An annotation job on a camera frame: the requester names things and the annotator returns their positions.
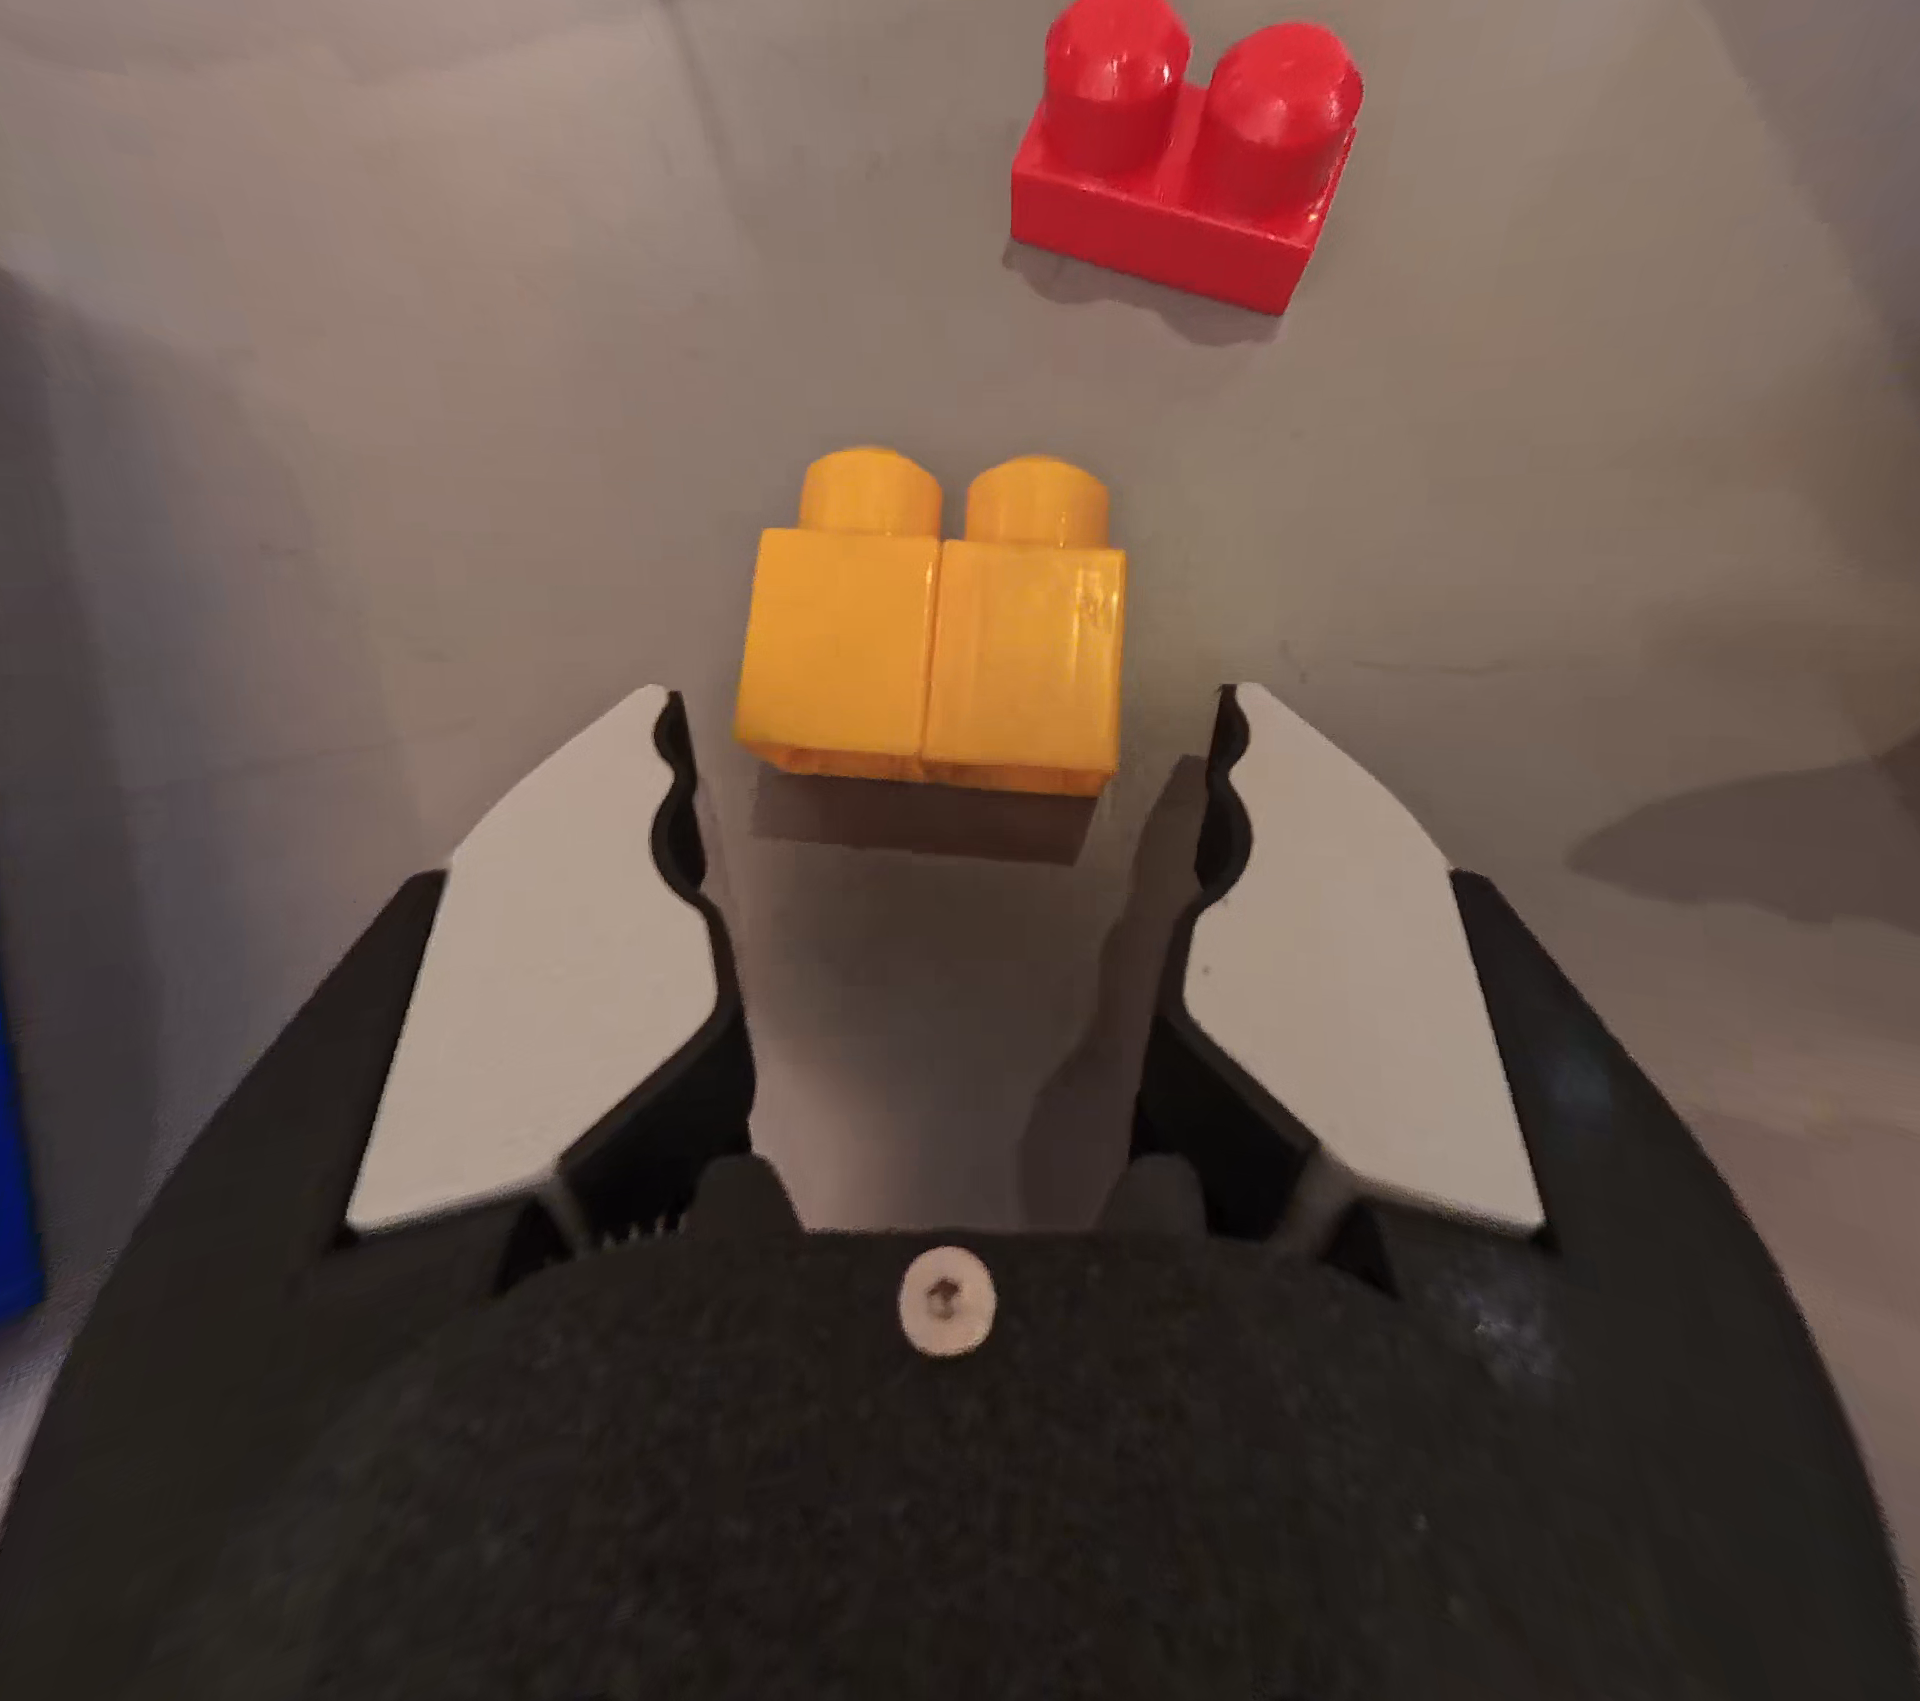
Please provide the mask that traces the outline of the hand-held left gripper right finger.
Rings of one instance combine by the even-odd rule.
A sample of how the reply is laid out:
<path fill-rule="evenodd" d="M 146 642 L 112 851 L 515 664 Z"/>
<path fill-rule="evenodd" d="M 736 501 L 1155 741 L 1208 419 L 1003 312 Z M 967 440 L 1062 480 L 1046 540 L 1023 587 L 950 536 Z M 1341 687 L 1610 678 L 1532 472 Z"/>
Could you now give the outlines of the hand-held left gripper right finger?
<path fill-rule="evenodd" d="M 1548 1213 L 1454 866 L 1253 680 L 1215 696 L 1193 882 L 1129 1156 L 1191 1176 L 1202 1231 L 1312 1256 L 1374 1203 L 1538 1243 Z"/>

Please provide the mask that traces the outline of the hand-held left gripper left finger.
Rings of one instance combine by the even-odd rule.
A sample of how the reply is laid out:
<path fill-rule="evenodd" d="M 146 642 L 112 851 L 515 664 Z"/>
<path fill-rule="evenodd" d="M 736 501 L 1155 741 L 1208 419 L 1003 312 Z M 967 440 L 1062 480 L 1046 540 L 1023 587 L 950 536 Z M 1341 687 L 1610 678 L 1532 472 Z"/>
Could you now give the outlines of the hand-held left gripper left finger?
<path fill-rule="evenodd" d="M 520 1201 L 582 1248 L 655 1233 L 749 1152 L 755 1059 L 690 743 L 681 696 L 635 689 L 449 855 L 350 1233 Z"/>

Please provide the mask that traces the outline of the yellow one-stud building block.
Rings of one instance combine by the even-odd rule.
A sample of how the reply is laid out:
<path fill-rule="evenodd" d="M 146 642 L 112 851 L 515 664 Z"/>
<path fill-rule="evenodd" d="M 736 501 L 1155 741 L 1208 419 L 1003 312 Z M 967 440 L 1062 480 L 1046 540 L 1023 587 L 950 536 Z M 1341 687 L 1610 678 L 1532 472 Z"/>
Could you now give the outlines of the yellow one-stud building block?
<path fill-rule="evenodd" d="M 1091 801 L 1117 771 L 1127 559 L 1110 495 L 1046 454 L 980 472 L 942 547 L 922 771 Z"/>
<path fill-rule="evenodd" d="M 943 493 L 886 446 L 804 472 L 796 522 L 758 536 L 731 735 L 789 775 L 918 780 Z"/>

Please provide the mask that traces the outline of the blue plastic bin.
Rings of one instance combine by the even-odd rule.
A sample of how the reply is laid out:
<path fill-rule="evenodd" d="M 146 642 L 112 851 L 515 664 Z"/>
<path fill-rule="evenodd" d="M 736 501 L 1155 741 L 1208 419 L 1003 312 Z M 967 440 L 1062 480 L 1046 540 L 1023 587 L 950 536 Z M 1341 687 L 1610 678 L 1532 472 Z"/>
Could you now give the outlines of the blue plastic bin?
<path fill-rule="evenodd" d="M 43 1296 L 30 1131 L 12 1025 L 1 1008 L 1 1327 L 27 1318 Z"/>

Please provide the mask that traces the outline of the red two-stud building block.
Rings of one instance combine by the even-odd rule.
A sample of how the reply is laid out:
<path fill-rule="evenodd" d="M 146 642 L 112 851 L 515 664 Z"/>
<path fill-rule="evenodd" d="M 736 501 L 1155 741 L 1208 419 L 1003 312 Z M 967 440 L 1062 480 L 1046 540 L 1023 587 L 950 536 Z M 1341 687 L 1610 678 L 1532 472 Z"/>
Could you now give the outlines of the red two-stud building block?
<path fill-rule="evenodd" d="M 1283 21 L 1208 80 L 1170 0 L 1071 0 L 1010 174 L 1010 236 L 1142 282 L 1281 316 L 1321 241 L 1364 80 L 1343 41 Z"/>

